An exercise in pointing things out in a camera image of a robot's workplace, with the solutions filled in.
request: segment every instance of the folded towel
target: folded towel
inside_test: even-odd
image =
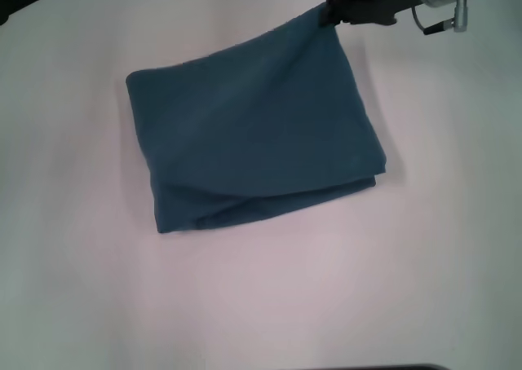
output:
[[[127,79],[161,233],[253,222],[375,185],[386,157],[320,5]]]

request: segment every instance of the towel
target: towel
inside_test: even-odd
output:
[[[229,227],[375,185],[386,157],[320,5],[126,79],[160,233]]]

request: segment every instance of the cloth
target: cloth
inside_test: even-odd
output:
[[[275,217],[375,185],[386,157],[320,5],[126,84],[161,233]]]

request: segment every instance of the white table surface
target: white table surface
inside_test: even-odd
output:
[[[522,0],[338,29],[388,173],[160,236],[126,75],[323,0],[42,0],[0,28],[0,368],[522,368]],[[426,24],[453,7],[421,7]]]

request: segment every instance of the blue towel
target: blue towel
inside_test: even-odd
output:
[[[320,5],[126,84],[160,233],[275,217],[375,185],[386,157]]]

